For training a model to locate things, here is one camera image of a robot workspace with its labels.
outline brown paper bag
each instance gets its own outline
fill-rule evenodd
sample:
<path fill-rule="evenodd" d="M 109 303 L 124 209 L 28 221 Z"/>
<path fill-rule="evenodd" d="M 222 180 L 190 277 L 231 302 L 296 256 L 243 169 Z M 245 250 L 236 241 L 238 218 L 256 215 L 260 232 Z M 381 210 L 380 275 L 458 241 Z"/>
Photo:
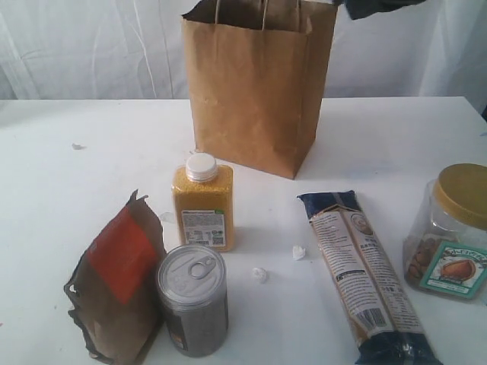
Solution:
<path fill-rule="evenodd" d="M 294 178 L 314 142 L 336 7 L 202 0 L 183 15 L 196 148 Z"/>
<path fill-rule="evenodd" d="M 84 252 L 64 286 L 86 348 L 105 363 L 141 360 L 161 324 L 155 270 L 166 255 L 162 227 L 145 198 L 136 196 Z"/>

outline barcode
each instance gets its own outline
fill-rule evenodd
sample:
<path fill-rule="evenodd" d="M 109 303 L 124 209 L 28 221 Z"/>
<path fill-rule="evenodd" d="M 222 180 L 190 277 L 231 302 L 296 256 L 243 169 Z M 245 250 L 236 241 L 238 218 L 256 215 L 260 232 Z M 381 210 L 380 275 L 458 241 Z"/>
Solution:
<path fill-rule="evenodd" d="M 223 237 L 213 237 L 212 246 L 224 246 Z"/>
<path fill-rule="evenodd" d="M 385 327 L 386 320 L 380 308 L 372 308 L 361 311 L 357 318 L 364 324 L 365 328 L 370 331 L 374 327 Z"/>
<path fill-rule="evenodd" d="M 210 244 L 209 241 L 190 241 L 189 243 L 196 244 L 196 245 L 203 245 L 203 246 L 207 246 Z"/>

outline paper bag handle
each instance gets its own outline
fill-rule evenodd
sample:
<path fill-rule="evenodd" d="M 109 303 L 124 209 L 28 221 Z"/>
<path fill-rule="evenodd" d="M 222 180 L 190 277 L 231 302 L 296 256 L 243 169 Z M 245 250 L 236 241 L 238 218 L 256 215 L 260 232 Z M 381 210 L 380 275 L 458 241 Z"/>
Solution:
<path fill-rule="evenodd" d="M 267 15 L 267 5 L 269 0 L 260 0 L 260 6 L 264 3 L 264 12 L 262 16 L 262 30 L 266 29 L 266 15 Z M 221 0 L 216 0 L 215 6 L 215 24 L 218 24 L 218 16 L 220 14 L 220 4 Z M 297 11 L 297 29 L 299 30 L 301 25 L 301 0 L 296 0 L 296 10 Z"/>

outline white bottle cap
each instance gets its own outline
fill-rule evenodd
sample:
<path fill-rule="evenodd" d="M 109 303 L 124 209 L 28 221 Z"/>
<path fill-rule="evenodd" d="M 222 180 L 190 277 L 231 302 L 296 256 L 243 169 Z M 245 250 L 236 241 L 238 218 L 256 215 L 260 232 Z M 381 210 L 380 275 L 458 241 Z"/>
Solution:
<path fill-rule="evenodd" d="M 216 159 L 210 154 L 194 154 L 186 162 L 186 176 L 195 183 L 214 179 L 217 174 Z"/>

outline gold lid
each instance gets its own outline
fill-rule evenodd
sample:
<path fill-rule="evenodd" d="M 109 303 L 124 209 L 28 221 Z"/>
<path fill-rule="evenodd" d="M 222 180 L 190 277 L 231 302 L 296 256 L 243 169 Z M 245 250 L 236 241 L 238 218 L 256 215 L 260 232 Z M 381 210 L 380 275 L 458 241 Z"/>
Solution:
<path fill-rule="evenodd" d="M 487 230 L 487 167 L 459 163 L 440 172 L 433 195 L 450 216 Z"/>

